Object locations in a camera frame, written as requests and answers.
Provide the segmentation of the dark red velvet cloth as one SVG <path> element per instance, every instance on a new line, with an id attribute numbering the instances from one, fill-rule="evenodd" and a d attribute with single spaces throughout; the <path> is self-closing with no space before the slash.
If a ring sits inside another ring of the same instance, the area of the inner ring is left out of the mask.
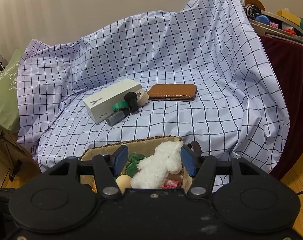
<path id="1" fill-rule="evenodd" d="M 279 81 L 290 118 L 284 151 L 270 172 L 280 180 L 303 153 L 303 46 L 278 38 L 260 38 Z"/>

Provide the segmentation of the green embroidered pillow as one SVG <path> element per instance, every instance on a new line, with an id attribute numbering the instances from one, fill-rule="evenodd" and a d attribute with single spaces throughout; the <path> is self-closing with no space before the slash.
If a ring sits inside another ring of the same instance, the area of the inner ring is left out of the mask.
<path id="1" fill-rule="evenodd" d="M 0 72 L 0 129 L 9 133 L 19 131 L 17 106 L 17 72 L 23 50 L 14 51 L 5 69 Z"/>

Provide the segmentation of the grey translucent bottle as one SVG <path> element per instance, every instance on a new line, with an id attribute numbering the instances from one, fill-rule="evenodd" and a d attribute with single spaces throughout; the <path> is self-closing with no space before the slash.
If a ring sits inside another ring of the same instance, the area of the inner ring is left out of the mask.
<path id="1" fill-rule="evenodd" d="M 130 110 L 128 108 L 119 109 L 107 117 L 106 122 L 109 126 L 114 126 L 125 119 L 129 114 Z"/>

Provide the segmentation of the woven lined basket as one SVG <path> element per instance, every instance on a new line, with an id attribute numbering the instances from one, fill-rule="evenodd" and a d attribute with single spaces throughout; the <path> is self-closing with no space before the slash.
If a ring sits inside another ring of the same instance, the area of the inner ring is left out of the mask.
<path id="1" fill-rule="evenodd" d="M 192 177 L 187 166 L 181 162 L 180 150 L 184 141 L 166 135 L 118 142 L 86 150 L 81 161 L 89 161 L 96 155 L 112 155 L 122 146 L 128 149 L 124 168 L 119 172 L 116 183 L 122 191 L 126 187 L 140 189 L 176 189 L 188 191 Z"/>

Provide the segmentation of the beige tape roll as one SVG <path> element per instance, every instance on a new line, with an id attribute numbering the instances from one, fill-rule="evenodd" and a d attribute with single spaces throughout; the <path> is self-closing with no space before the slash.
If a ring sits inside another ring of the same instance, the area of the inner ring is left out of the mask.
<path id="1" fill-rule="evenodd" d="M 149 95 L 145 90 L 139 89 L 138 91 L 136 91 L 136 95 L 138 107 L 143 107 L 148 103 Z"/>

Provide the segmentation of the white fluffy plush toy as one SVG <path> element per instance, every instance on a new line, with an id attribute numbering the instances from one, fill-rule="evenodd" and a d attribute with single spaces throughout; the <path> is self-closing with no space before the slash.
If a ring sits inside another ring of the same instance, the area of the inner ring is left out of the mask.
<path id="1" fill-rule="evenodd" d="M 178 174 L 182 168 L 180 157 L 183 141 L 166 141 L 160 143 L 153 155 L 137 164 L 138 172 L 131 179 L 134 189 L 159 189 L 167 176 Z"/>

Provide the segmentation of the pink white small toy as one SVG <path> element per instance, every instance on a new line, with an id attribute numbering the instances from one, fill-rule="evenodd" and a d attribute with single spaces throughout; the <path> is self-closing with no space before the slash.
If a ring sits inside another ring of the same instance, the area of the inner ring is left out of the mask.
<path id="1" fill-rule="evenodd" d="M 169 174 L 165 179 L 162 189 L 178 189 L 183 183 L 182 174 Z"/>

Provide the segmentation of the green tape roll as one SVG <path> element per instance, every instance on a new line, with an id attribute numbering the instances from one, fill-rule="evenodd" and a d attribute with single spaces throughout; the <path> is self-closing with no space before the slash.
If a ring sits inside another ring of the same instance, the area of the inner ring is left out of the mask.
<path id="1" fill-rule="evenodd" d="M 122 110 L 122 109 L 129 109 L 129 105 L 126 101 L 119 101 L 112 106 L 112 110 L 114 112 Z"/>

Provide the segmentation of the white vivo phone box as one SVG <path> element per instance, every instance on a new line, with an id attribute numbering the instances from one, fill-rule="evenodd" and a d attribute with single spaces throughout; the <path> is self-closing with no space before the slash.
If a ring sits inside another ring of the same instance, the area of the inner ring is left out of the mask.
<path id="1" fill-rule="evenodd" d="M 113 105 L 123 101 L 126 93 L 136 92 L 141 88 L 139 82 L 125 79 L 87 96 L 83 102 L 89 116 L 99 124 L 113 113 Z"/>

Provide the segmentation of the teal handle cream sponge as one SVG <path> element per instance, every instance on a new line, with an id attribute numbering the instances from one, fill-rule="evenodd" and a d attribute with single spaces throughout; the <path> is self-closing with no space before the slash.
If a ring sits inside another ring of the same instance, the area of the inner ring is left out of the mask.
<path id="1" fill-rule="evenodd" d="M 123 174 L 117 177 L 116 184 L 119 187 L 121 193 L 124 193 L 126 189 L 131 189 L 131 177 Z"/>

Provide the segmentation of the black makeup sponge brush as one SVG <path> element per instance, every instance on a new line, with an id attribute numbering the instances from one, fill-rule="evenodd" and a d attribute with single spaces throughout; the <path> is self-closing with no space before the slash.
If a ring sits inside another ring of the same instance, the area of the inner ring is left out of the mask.
<path id="1" fill-rule="evenodd" d="M 128 92 L 125 94 L 124 100 L 127 102 L 131 113 L 136 113 L 138 111 L 137 94 L 135 92 Z"/>

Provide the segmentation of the green white plush toy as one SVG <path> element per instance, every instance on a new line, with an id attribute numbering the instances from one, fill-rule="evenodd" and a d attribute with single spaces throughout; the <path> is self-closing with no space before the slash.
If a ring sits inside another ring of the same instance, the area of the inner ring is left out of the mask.
<path id="1" fill-rule="evenodd" d="M 128 162 L 125 167 L 125 174 L 133 178 L 134 175 L 137 174 L 138 172 L 138 168 L 137 168 L 138 163 L 144 158 L 145 156 L 143 154 L 130 153 L 128 156 Z"/>

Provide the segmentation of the checkered lavender sheet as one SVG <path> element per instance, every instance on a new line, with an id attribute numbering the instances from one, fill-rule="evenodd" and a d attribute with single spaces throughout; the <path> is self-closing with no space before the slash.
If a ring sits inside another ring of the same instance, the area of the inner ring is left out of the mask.
<path id="1" fill-rule="evenodd" d="M 122 79 L 144 90 L 196 85 L 191 102 L 156 101 L 111 127 L 84 99 Z M 180 12 L 121 19 L 73 43 L 32 40 L 17 74 L 18 143 L 45 171 L 69 156 L 162 135 L 197 141 L 220 160 L 238 154 L 266 172 L 290 127 L 279 82 L 239 0 L 190 0 Z"/>

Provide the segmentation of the brown leather wallet case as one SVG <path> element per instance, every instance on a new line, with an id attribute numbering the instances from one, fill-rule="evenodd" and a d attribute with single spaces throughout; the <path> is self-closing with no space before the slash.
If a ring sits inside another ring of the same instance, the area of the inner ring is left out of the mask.
<path id="1" fill-rule="evenodd" d="M 196 97 L 197 87 L 193 84 L 156 84 L 148 90 L 149 99 L 193 101 Z"/>

